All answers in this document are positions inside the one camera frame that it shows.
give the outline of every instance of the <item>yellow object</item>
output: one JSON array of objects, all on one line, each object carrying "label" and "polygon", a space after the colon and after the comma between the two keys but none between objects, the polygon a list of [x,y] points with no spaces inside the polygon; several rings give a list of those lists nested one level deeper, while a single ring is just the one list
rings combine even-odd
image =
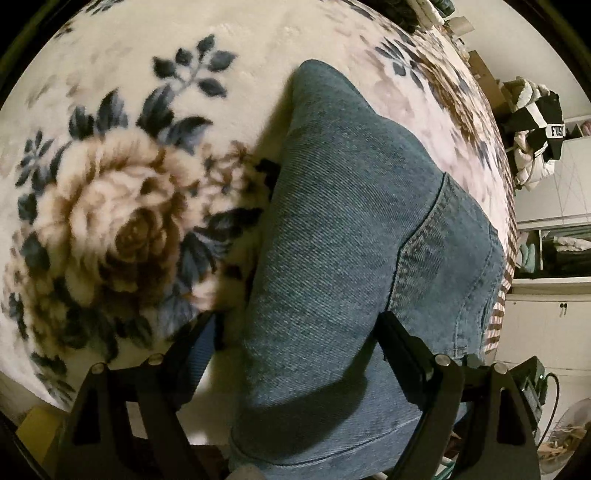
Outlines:
[{"label": "yellow object", "polygon": [[64,416],[56,409],[33,407],[17,430],[17,437],[33,458],[51,473]]}]

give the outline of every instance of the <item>denim pocket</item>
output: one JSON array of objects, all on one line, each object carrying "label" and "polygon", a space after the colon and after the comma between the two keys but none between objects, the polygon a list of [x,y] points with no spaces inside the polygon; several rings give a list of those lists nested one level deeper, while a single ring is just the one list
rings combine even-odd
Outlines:
[{"label": "denim pocket", "polygon": [[433,353],[477,352],[503,266],[495,228],[446,173],[431,211],[398,253],[388,310]]}]

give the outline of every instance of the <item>fleece blanket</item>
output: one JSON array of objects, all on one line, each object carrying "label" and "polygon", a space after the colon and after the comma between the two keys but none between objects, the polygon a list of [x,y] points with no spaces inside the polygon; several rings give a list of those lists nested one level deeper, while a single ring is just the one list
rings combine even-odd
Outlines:
[{"label": "fleece blanket", "polygon": [[288,84],[308,59],[413,132],[498,230],[496,346],[511,178],[486,98],[438,31],[411,38],[355,0],[95,0],[0,111],[5,374],[67,410],[91,365],[137,365],[216,310],[220,351],[180,417],[192,442],[227,442]]}]

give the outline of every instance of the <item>blue denim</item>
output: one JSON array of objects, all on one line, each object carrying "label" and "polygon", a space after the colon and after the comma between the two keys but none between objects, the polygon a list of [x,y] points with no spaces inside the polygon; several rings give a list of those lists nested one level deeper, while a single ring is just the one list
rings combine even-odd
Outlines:
[{"label": "blue denim", "polygon": [[393,466],[420,417],[371,335],[378,314],[434,353],[479,352],[504,253],[478,204],[339,72],[303,63],[292,99],[231,463],[357,480]]}]

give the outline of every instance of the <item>black cable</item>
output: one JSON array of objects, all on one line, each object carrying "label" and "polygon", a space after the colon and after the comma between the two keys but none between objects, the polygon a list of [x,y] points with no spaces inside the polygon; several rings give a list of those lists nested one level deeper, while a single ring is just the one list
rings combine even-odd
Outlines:
[{"label": "black cable", "polygon": [[544,441],[544,438],[546,437],[548,430],[550,430],[550,425],[552,425],[552,421],[554,420],[554,415],[556,415],[556,409],[558,408],[558,400],[560,398],[560,382],[558,381],[558,377],[556,375],[554,375],[552,372],[550,372],[548,375],[546,375],[546,378],[544,379],[544,382],[546,384],[548,383],[548,377],[554,378],[554,381],[556,382],[556,401],[554,402],[554,410],[552,410],[552,415],[550,416],[550,419],[548,421],[548,426],[546,427],[544,434],[540,437],[540,442],[538,443],[538,448],[540,448],[540,445],[542,445],[542,442]]}]

